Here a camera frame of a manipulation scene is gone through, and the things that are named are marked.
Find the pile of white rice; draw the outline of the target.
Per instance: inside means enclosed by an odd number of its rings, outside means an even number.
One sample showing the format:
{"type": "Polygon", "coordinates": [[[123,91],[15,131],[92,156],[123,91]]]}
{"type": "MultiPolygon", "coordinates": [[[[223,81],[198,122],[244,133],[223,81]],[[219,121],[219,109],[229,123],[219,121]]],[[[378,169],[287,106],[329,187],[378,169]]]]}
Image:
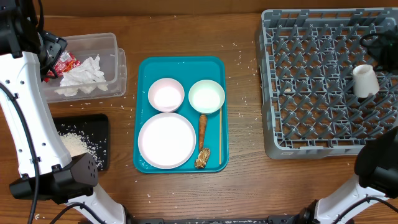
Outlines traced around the pile of white rice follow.
{"type": "Polygon", "coordinates": [[[81,129],[75,124],[56,125],[58,135],[72,157],[90,153],[98,170],[107,170],[109,167],[107,137],[103,134],[95,134],[94,131],[85,133],[83,128],[85,124],[81,129]]]}

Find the white plastic cup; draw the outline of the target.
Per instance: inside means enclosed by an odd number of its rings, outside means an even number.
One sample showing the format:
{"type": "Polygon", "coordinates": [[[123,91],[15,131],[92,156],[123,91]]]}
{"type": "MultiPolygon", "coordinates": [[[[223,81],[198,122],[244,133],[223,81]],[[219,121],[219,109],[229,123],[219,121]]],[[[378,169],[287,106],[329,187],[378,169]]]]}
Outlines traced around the white plastic cup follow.
{"type": "Polygon", "coordinates": [[[359,98],[367,98],[379,91],[379,83],[372,65],[358,65],[353,70],[353,91],[359,98]]]}

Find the white napkin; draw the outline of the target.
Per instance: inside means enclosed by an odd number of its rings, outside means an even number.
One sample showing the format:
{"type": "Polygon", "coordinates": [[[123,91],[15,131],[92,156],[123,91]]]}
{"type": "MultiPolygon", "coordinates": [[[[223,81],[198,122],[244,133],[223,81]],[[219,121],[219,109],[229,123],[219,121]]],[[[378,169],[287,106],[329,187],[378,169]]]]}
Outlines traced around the white napkin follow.
{"type": "Polygon", "coordinates": [[[62,88],[55,90],[59,95],[75,96],[78,90],[89,94],[95,88],[102,91],[108,91],[107,84],[97,85],[96,83],[105,82],[104,72],[100,70],[100,57],[95,59],[89,57],[79,66],[71,69],[69,72],[63,74],[60,86],[73,86],[73,88],[62,88]]]}

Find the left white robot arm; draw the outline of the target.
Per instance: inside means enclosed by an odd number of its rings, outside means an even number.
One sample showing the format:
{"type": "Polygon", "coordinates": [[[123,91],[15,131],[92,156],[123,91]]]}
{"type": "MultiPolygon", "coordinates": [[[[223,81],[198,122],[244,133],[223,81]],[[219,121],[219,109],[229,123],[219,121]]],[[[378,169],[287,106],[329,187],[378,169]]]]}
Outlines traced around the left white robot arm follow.
{"type": "Polygon", "coordinates": [[[92,223],[132,223],[100,186],[93,157],[71,156],[55,128],[42,81],[57,78],[54,66],[66,47],[65,39],[44,30],[41,4],[1,2],[1,108],[20,175],[10,191],[16,199],[74,208],[92,223]]]}

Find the pale green bowl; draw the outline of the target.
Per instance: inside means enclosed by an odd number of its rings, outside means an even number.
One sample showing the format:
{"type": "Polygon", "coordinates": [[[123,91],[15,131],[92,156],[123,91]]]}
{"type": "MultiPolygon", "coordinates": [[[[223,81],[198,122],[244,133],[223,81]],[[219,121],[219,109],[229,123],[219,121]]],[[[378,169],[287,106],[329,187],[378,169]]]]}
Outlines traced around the pale green bowl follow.
{"type": "Polygon", "coordinates": [[[200,80],[190,88],[188,100],[197,112],[212,114],[223,106],[226,94],[219,83],[213,80],[200,80]]]}

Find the large pink plate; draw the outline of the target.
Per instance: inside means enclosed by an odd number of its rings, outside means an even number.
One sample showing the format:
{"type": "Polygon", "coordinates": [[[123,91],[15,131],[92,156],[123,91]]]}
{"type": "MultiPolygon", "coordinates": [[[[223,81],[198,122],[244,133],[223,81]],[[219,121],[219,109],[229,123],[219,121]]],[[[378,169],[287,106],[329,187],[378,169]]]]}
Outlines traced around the large pink plate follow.
{"type": "Polygon", "coordinates": [[[186,163],[196,143],[192,124],[177,113],[159,113],[148,119],[137,140],[143,159],[158,169],[174,169],[186,163]]]}

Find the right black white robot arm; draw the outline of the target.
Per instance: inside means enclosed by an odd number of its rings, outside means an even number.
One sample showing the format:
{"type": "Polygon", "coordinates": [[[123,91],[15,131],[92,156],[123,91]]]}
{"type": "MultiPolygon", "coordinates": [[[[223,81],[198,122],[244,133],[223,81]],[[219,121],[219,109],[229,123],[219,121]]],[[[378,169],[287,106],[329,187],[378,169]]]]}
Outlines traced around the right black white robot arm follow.
{"type": "MultiPolygon", "coordinates": [[[[359,65],[353,70],[354,94],[364,98],[378,91],[376,72],[397,70],[397,32],[366,34],[359,43],[377,62],[376,66],[359,65]]],[[[388,203],[390,198],[397,198],[396,125],[362,148],[352,178],[328,197],[314,200],[287,223],[352,223],[357,214],[377,202],[396,211],[388,203]]]]}

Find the red snack wrapper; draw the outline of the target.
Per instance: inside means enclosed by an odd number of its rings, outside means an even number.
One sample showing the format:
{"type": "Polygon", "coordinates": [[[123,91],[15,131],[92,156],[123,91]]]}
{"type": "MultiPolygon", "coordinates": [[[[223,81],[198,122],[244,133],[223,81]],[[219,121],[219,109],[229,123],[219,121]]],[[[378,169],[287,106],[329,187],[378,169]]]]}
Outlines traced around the red snack wrapper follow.
{"type": "Polygon", "coordinates": [[[81,62],[71,52],[66,50],[60,55],[53,70],[55,70],[58,77],[61,77],[64,73],[69,72],[80,64],[81,62]]]}

